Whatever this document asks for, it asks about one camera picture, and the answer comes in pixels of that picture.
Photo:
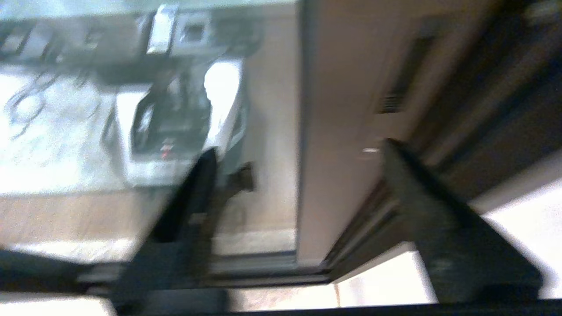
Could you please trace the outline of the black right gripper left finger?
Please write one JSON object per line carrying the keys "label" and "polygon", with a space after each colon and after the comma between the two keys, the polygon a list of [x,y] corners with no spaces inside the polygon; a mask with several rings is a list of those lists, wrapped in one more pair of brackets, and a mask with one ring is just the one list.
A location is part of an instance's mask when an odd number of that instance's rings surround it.
{"label": "black right gripper left finger", "polygon": [[218,172],[214,148],[201,154],[171,195],[148,236],[114,285],[116,309],[226,309],[227,290],[197,286],[197,242]]}

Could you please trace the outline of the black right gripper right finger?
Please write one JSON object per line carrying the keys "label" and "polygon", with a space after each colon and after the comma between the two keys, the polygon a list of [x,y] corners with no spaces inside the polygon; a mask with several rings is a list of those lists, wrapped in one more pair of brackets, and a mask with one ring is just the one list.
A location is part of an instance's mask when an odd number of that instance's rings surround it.
{"label": "black right gripper right finger", "polygon": [[385,140],[385,181],[438,302],[538,300],[539,268],[395,139]]}

